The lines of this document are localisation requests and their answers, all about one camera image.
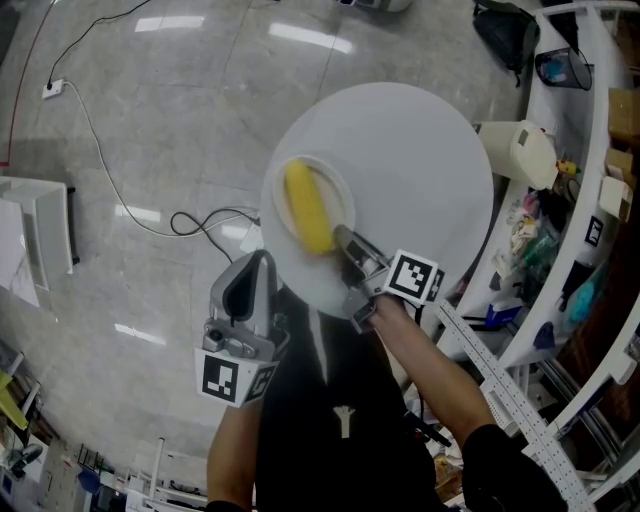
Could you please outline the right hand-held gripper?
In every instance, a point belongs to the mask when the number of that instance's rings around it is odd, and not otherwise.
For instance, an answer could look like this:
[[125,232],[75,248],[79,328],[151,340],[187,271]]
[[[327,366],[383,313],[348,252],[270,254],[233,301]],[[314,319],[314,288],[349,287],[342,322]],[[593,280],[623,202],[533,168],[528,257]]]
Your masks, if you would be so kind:
[[335,227],[333,238],[343,258],[341,276],[347,287],[342,309],[358,333],[370,329],[368,319],[381,295],[413,306],[417,321],[425,305],[436,299],[444,279],[436,262],[401,249],[389,258],[343,224]]

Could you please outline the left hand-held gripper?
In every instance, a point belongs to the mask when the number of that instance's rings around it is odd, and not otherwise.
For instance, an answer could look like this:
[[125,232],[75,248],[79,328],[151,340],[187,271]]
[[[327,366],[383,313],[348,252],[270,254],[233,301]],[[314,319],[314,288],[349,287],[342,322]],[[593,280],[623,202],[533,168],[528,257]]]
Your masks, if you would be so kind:
[[286,318],[276,314],[275,261],[267,250],[254,253],[253,309],[250,260],[236,260],[212,284],[211,317],[194,350],[196,392],[235,408],[264,397],[290,340]]

